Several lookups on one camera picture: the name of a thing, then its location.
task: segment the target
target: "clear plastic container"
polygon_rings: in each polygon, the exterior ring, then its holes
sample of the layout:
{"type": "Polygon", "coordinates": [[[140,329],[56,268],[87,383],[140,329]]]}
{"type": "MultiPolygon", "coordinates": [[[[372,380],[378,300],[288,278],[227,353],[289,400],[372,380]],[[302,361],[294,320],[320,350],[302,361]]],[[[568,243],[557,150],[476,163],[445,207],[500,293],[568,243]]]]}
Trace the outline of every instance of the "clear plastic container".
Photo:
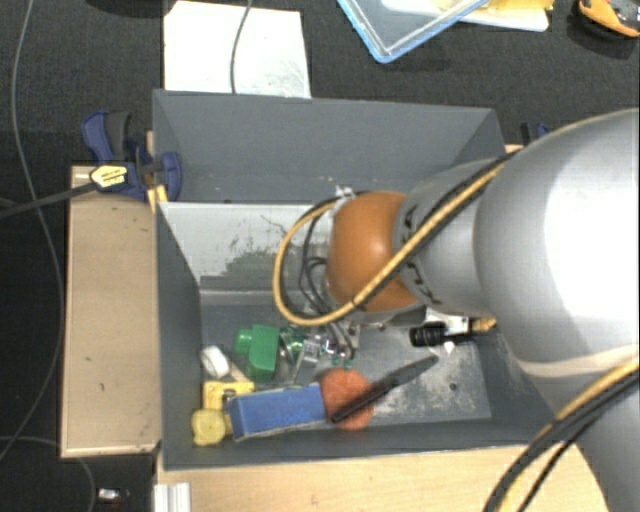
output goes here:
{"type": "Polygon", "coordinates": [[[383,64],[394,61],[487,3],[487,0],[413,1],[422,13],[398,10],[397,0],[338,0],[338,3],[373,58],[383,64]]]}

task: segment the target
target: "white paper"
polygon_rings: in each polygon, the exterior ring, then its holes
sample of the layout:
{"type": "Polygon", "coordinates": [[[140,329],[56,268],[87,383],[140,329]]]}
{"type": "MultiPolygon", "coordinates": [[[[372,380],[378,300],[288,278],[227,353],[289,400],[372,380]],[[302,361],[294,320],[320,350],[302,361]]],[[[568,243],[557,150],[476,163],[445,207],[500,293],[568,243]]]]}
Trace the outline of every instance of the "white paper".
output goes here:
{"type": "MultiPolygon", "coordinates": [[[[382,0],[388,9],[414,14],[439,16],[443,13],[437,0],[382,0]]],[[[493,9],[480,7],[467,14],[460,21],[491,25],[494,27],[544,32],[549,20],[544,9],[493,9]]]]}
{"type": "MultiPolygon", "coordinates": [[[[244,7],[181,0],[164,18],[164,86],[230,92],[233,41],[244,7]]],[[[238,42],[236,91],[309,98],[300,13],[249,11],[238,42]]]]}

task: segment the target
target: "black cable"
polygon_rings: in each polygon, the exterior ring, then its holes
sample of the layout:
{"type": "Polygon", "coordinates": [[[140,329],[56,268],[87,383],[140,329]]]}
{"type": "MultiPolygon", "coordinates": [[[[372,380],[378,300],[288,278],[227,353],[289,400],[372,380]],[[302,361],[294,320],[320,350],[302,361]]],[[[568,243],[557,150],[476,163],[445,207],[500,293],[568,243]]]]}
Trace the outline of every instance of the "black cable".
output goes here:
{"type": "Polygon", "coordinates": [[[236,32],[236,37],[233,40],[233,48],[231,49],[231,62],[229,63],[229,81],[231,82],[231,94],[238,94],[236,89],[236,53],[238,51],[238,43],[240,42],[240,36],[242,35],[242,29],[244,28],[244,24],[247,21],[247,17],[249,16],[249,11],[253,7],[253,0],[247,1],[247,6],[244,9],[244,13],[242,14],[242,18],[240,19],[240,24],[238,25],[238,30],[236,32]]]}
{"type": "Polygon", "coordinates": [[[43,206],[49,206],[54,203],[59,203],[60,201],[67,201],[88,192],[93,192],[94,190],[96,190],[96,186],[93,182],[85,183],[84,185],[74,187],[71,190],[65,190],[64,192],[51,194],[50,196],[35,199],[28,203],[14,204],[9,208],[0,211],[0,220],[13,217],[14,215],[18,215],[20,213],[25,213],[30,210],[35,210],[36,208],[40,209],[43,206]]]}
{"type": "MultiPolygon", "coordinates": [[[[454,188],[449,190],[445,195],[443,195],[429,210],[429,213],[422,219],[420,224],[415,227],[415,231],[418,231],[431,217],[433,217],[442,207],[444,207],[447,203],[449,203],[452,199],[457,197],[461,191],[466,189],[472,183],[478,181],[483,176],[492,172],[499,165],[504,164],[507,160],[513,157],[516,153],[509,153],[504,155],[496,160],[493,160],[491,163],[485,165],[480,170],[475,172],[469,178],[464,181],[458,183],[454,188]]],[[[427,235],[410,253],[408,253],[397,265],[396,269],[391,272],[384,280],[382,280],[375,288],[373,288],[369,294],[369,296],[359,304],[360,308],[366,306],[366,304],[372,300],[376,294],[378,294],[385,286],[389,284],[389,282],[394,279],[400,271],[412,260],[415,255],[424,249],[431,241],[438,236],[438,234],[447,227],[453,219],[455,219],[463,210],[465,210],[471,203],[473,203],[478,197],[480,197],[486,188],[489,186],[491,182],[486,183],[482,188],[480,188],[475,194],[471,195],[466,201],[461,203],[457,208],[452,210],[442,221],[438,223],[438,225],[431,230],[429,235],[427,235]]]]}
{"type": "MultiPolygon", "coordinates": [[[[18,109],[17,109],[17,83],[18,83],[18,69],[20,66],[20,56],[22,54],[22,47],[24,46],[24,41],[27,34],[27,29],[29,27],[29,20],[31,19],[31,12],[33,11],[33,4],[35,0],[29,0],[29,4],[27,5],[27,11],[24,16],[24,21],[22,23],[22,29],[20,31],[20,38],[18,39],[18,46],[16,48],[16,54],[13,61],[13,69],[11,75],[11,92],[10,92],[10,110],[11,110],[11,125],[13,129],[13,134],[15,137],[16,149],[18,151],[18,156],[20,157],[20,163],[22,166],[22,172],[24,174],[24,179],[27,183],[27,187],[29,189],[29,193],[31,194],[31,198],[33,201],[38,200],[38,196],[35,191],[35,187],[33,185],[33,180],[31,178],[31,173],[29,172],[29,166],[27,164],[27,159],[24,154],[24,148],[22,147],[22,141],[20,140],[20,130],[18,127],[18,109]]],[[[51,446],[58,446],[54,441],[50,441],[48,439],[42,439],[38,437],[30,437],[30,436],[22,436],[22,432],[33,417],[36,409],[40,405],[42,398],[45,394],[45,391],[49,387],[49,383],[53,378],[53,375],[56,370],[57,362],[60,357],[60,352],[62,351],[62,343],[64,340],[64,284],[62,279],[62,270],[60,268],[60,261],[58,260],[58,255],[56,253],[55,245],[53,243],[53,238],[51,236],[51,231],[49,230],[49,226],[47,224],[46,219],[44,218],[44,214],[42,213],[42,209],[38,207],[38,219],[40,220],[40,225],[42,227],[42,231],[47,243],[47,248],[49,249],[49,254],[51,255],[51,263],[53,265],[53,270],[56,278],[56,287],[58,292],[58,332],[57,332],[57,341],[56,346],[53,352],[53,356],[51,357],[51,363],[49,364],[49,369],[47,370],[47,374],[42,381],[40,386],[40,390],[34,400],[31,408],[25,415],[25,417],[20,422],[18,428],[15,430],[13,435],[11,436],[0,436],[0,440],[5,441],[7,444],[0,452],[0,463],[5,459],[7,453],[11,450],[13,445],[16,442],[34,442],[40,444],[47,444],[51,446]]],[[[89,486],[91,491],[91,499],[89,501],[88,511],[91,512],[95,505],[95,480],[93,478],[93,474],[91,473],[91,469],[86,464],[86,462],[82,459],[77,459],[78,462],[82,465],[83,469],[87,473],[87,477],[89,479],[89,486]]]]}
{"type": "Polygon", "coordinates": [[[0,206],[2,206],[3,208],[11,208],[15,204],[16,202],[12,201],[11,199],[5,199],[4,197],[0,197],[0,206]]]}
{"type": "MultiPolygon", "coordinates": [[[[316,225],[318,224],[321,218],[322,217],[315,217],[311,221],[309,228],[307,229],[307,233],[305,235],[304,242],[302,244],[302,258],[301,258],[302,262],[300,265],[300,272],[298,274],[298,287],[300,288],[300,291],[305,296],[305,298],[309,301],[309,304],[315,310],[315,312],[320,315],[324,313],[328,313],[331,310],[331,306],[327,303],[323,295],[320,293],[320,291],[316,287],[316,284],[313,280],[312,272],[314,268],[318,266],[326,265],[327,260],[326,258],[321,258],[317,256],[309,257],[309,249],[311,246],[311,238],[313,237],[313,232],[315,231],[316,225]],[[307,286],[309,288],[308,291],[305,289],[305,286],[304,286],[305,279],[307,281],[307,286]]],[[[347,332],[344,330],[340,322],[332,322],[328,324],[327,327],[331,332],[331,335],[333,339],[336,341],[336,343],[339,344],[340,335],[342,336],[342,338],[347,343],[347,347],[349,348],[349,352],[350,352],[349,355],[351,359],[353,359],[355,355],[355,349],[353,348],[353,341],[351,340],[351,337],[347,334],[347,332]]]]}
{"type": "MultiPolygon", "coordinates": [[[[359,195],[359,194],[363,194],[363,193],[364,192],[356,192],[355,194],[359,195]]],[[[313,206],[311,206],[308,210],[306,210],[298,218],[298,221],[300,219],[304,218],[305,216],[310,215],[310,214],[318,211],[320,208],[322,208],[322,207],[324,207],[324,206],[326,206],[328,204],[335,203],[339,199],[341,199],[341,198],[337,197],[337,196],[336,197],[330,197],[328,199],[324,199],[324,200],[320,201],[319,203],[314,204],[313,206]]],[[[286,254],[285,254],[284,261],[282,262],[282,268],[284,269],[285,267],[286,267],[286,254]]],[[[287,304],[287,307],[291,308],[291,310],[294,311],[297,315],[311,317],[310,315],[308,315],[304,311],[300,311],[300,309],[291,300],[291,297],[289,297],[289,294],[287,293],[287,288],[286,288],[285,282],[284,282],[284,271],[280,273],[280,275],[278,276],[278,279],[280,280],[280,290],[281,290],[281,293],[282,293],[282,300],[287,304]]]]}
{"type": "MultiPolygon", "coordinates": [[[[56,443],[55,441],[51,441],[50,439],[44,439],[42,437],[35,437],[35,436],[20,436],[16,439],[13,439],[13,436],[0,436],[0,442],[7,442],[7,441],[10,441],[12,443],[16,441],[20,441],[23,443],[24,442],[37,443],[44,446],[53,446],[54,448],[60,448],[58,443],[56,443]]],[[[89,480],[90,498],[89,498],[89,506],[87,507],[87,512],[92,512],[96,505],[96,494],[95,494],[96,482],[95,482],[95,479],[93,478],[93,473],[91,472],[91,468],[89,468],[89,465],[81,458],[76,458],[76,460],[82,466],[82,469],[87,475],[87,480],[89,480]]]]}
{"type": "Polygon", "coordinates": [[[556,467],[558,462],[560,462],[560,459],[562,458],[564,453],[578,441],[578,439],[589,429],[590,426],[591,425],[584,426],[570,440],[567,440],[560,448],[558,448],[554,452],[554,454],[547,461],[545,467],[542,469],[542,471],[536,478],[536,481],[531,486],[531,489],[527,493],[526,498],[524,499],[522,504],[518,507],[518,510],[516,512],[524,512],[526,510],[526,508],[531,504],[531,502],[534,500],[534,498],[538,494],[538,491],[542,487],[542,484],[544,484],[547,477],[551,474],[551,472],[556,467]]]}
{"type": "Polygon", "coordinates": [[[557,442],[577,438],[611,407],[637,391],[638,375],[638,370],[633,371],[589,399],[565,418],[554,420],[544,434],[534,439],[524,453],[505,472],[487,501],[483,509],[484,512],[499,510],[504,497],[520,474],[551,446],[557,442]]]}

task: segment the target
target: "metal bracket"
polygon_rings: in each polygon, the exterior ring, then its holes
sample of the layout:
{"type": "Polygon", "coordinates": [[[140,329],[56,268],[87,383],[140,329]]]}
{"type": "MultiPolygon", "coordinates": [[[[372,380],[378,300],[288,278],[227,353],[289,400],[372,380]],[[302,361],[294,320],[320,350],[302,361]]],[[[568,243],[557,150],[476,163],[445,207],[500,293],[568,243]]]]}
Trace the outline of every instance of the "metal bracket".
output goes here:
{"type": "Polygon", "coordinates": [[[305,340],[302,350],[298,354],[296,367],[293,371],[293,383],[296,386],[305,386],[313,381],[318,361],[323,354],[322,343],[318,341],[305,340]]]}
{"type": "Polygon", "coordinates": [[[334,357],[342,357],[351,360],[360,346],[360,326],[351,322],[341,322],[332,330],[335,343],[329,340],[325,344],[324,351],[334,357]]]}
{"type": "Polygon", "coordinates": [[[153,505],[154,512],[191,512],[191,485],[154,485],[153,505]]]}
{"type": "Polygon", "coordinates": [[[425,323],[442,322],[445,326],[444,334],[446,336],[458,336],[460,334],[469,334],[469,317],[446,315],[431,308],[427,308],[425,315],[425,323]]]}

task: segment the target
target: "blue foam block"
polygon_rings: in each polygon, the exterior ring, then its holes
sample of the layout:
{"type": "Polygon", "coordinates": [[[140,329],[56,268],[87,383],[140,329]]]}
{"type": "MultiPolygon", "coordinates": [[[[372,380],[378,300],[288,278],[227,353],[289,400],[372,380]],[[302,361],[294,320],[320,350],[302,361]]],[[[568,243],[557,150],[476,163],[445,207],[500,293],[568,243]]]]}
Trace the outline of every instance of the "blue foam block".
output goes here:
{"type": "Polygon", "coordinates": [[[227,410],[235,441],[278,434],[327,418],[317,384],[241,395],[229,401],[227,410]]]}

